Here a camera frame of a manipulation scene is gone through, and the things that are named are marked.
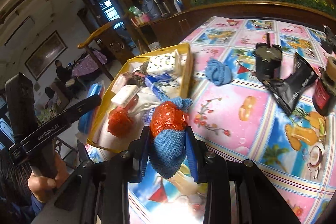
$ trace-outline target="black pouch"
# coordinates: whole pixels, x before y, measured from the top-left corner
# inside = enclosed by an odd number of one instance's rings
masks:
[[[270,90],[277,103],[289,116],[292,114],[304,90],[312,85],[318,75],[297,52],[294,55],[294,71],[286,79],[270,79],[263,84]]]

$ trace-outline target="human hand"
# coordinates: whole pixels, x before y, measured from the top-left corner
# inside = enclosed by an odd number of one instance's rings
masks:
[[[55,179],[47,177],[36,177],[33,172],[28,179],[28,187],[37,198],[38,201],[46,203],[50,198],[50,191],[55,187],[58,189],[67,180],[69,174],[67,172],[66,164],[61,159],[59,154],[55,152],[55,167],[57,175]]]

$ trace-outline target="red plastic bag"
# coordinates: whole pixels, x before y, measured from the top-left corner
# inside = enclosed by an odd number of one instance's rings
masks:
[[[155,138],[162,130],[184,130],[188,126],[188,114],[176,108],[173,102],[167,101],[154,110],[150,129]]]
[[[108,132],[116,137],[123,137],[129,133],[133,125],[133,121],[128,117],[125,108],[116,107],[109,114]]]

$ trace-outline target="pink tablecloth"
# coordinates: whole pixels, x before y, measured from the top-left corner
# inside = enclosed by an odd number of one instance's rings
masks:
[[[94,50],[93,53],[102,64],[107,63],[107,58],[104,54],[102,54],[101,52],[97,50]],[[96,64],[96,62],[91,58],[90,55],[87,55],[83,60],[81,60],[78,64],[76,64],[76,66],[72,69],[72,75],[75,77],[82,76],[82,75],[88,75],[89,73],[92,73],[97,69],[98,69],[98,65]]]
[[[320,46],[322,32],[280,21],[213,17],[183,41],[190,43],[194,53],[190,124],[196,137],[205,141],[210,150],[232,161],[250,158],[256,162],[299,220],[310,224],[336,189],[336,113],[326,117],[326,127],[320,133],[310,119],[315,114],[311,100],[315,87],[311,87],[297,105],[303,114],[292,116],[291,120],[286,117],[255,77],[252,52],[256,43],[265,42],[266,32],[270,33],[272,44],[283,47],[282,78],[292,72],[295,52],[318,74],[318,67],[325,66],[329,55]],[[204,69],[210,57],[230,67],[230,84],[217,87],[205,79]],[[242,121],[239,109],[247,97],[254,97],[256,103],[249,119]],[[315,132],[318,142],[308,145],[300,141],[300,149],[295,150],[285,134],[285,128],[292,130],[293,123],[297,134]],[[310,154],[316,146],[323,155],[319,165],[313,167]],[[148,165],[143,182],[129,184],[132,224],[202,223],[204,201],[204,188],[194,187],[187,166],[181,168],[179,178],[167,181]]]

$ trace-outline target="blue cloth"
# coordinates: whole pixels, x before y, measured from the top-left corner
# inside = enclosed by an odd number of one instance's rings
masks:
[[[186,111],[193,103],[192,99],[176,97],[170,99],[164,93],[159,94],[161,102],[171,101],[178,109]],[[153,169],[163,178],[171,178],[180,169],[185,159],[185,130],[162,130],[149,148],[149,159]]]
[[[221,86],[230,83],[232,73],[227,65],[210,58],[205,68],[205,77],[216,86]]]
[[[18,224],[30,224],[44,206],[34,195],[31,195],[31,206],[19,207],[14,203],[8,203],[4,198],[0,198],[0,202],[6,204],[8,213]]]

